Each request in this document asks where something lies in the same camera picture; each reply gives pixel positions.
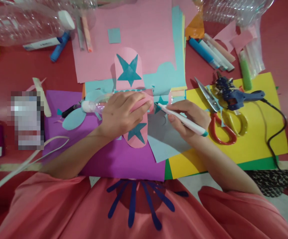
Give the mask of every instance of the purple paper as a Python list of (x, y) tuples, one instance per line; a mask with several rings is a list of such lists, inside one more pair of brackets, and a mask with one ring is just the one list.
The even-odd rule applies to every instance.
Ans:
[[(54, 159), (64, 150), (87, 136), (101, 122), (94, 114), (87, 114), (84, 122), (76, 129), (67, 131), (61, 123), (57, 109), (65, 111), (76, 104), (82, 98), (80, 92), (70, 91), (47, 91), (47, 101), (52, 117), (45, 118), (46, 139), (63, 135), (70, 137), (70, 141), (60, 150), (52, 153), (44, 159), (44, 163)], [(43, 155), (60, 147), (65, 139), (56, 139), (49, 143)], [(113, 140), (98, 151), (85, 165), (81, 175), (111, 178), (130, 178), (164, 181), (165, 161), (156, 163), (152, 150), (147, 143), (143, 148), (132, 148), (124, 138)]]

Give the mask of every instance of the star cutout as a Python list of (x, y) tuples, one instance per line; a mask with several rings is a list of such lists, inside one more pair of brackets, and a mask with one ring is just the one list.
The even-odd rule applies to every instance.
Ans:
[(129, 141), (134, 135), (136, 137), (138, 137), (138, 139), (145, 144), (145, 141), (143, 139), (143, 136), (141, 134), (141, 129), (145, 127), (145, 125), (147, 125), (147, 123), (139, 123), (138, 125), (135, 126), (134, 129), (132, 129), (129, 133), (128, 133), (128, 137), (127, 137), (127, 141)]
[(123, 69), (123, 73), (117, 80), (127, 80), (132, 87), (134, 80), (141, 80), (142, 78), (136, 73), (138, 55), (128, 64), (119, 54), (116, 54)]
[(168, 101), (164, 101), (164, 100), (162, 99), (162, 97), (160, 96), (160, 98), (158, 99), (158, 102), (156, 102), (155, 114), (161, 110), (161, 108), (157, 105), (158, 103), (160, 103), (160, 104), (162, 104), (162, 105), (167, 105), (167, 104), (168, 104)]

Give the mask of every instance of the light blue propeller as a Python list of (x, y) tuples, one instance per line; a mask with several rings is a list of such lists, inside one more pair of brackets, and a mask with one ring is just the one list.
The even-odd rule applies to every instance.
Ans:
[[(95, 101), (99, 96), (103, 95), (101, 90), (94, 90), (85, 96), (86, 101)], [(63, 128), (66, 130), (73, 130), (79, 127), (86, 117), (86, 113), (82, 110), (82, 108), (77, 108), (72, 111), (63, 121)]]

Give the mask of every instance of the bottle cap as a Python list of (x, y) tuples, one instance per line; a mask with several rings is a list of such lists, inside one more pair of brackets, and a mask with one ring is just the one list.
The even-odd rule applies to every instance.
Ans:
[(67, 11), (65, 11), (65, 10), (59, 11), (58, 15), (59, 15), (59, 20), (60, 20), (62, 26), (66, 30), (74, 30), (75, 29), (74, 21)]

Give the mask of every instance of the highlighter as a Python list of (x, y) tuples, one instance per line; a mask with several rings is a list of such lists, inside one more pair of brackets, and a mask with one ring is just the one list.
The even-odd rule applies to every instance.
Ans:
[(197, 51), (197, 53), (201, 55), (201, 57), (204, 58), (204, 60), (207, 61), (207, 63), (210, 64), (215, 70), (220, 67), (219, 63), (216, 62), (214, 58), (194, 38), (191, 38), (188, 42), (191, 47), (194, 48), (194, 50)]

